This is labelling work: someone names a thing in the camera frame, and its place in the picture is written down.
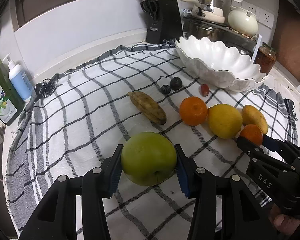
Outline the right hand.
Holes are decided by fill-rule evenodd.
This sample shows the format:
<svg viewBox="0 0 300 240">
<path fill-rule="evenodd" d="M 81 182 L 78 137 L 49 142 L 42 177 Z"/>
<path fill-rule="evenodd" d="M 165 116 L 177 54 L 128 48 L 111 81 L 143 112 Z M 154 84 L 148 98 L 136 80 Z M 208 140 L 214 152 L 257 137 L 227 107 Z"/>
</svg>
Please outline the right hand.
<svg viewBox="0 0 300 240">
<path fill-rule="evenodd" d="M 300 239 L 300 219 L 282 213 L 276 204 L 270 209 L 269 220 L 279 239 Z"/>
</svg>

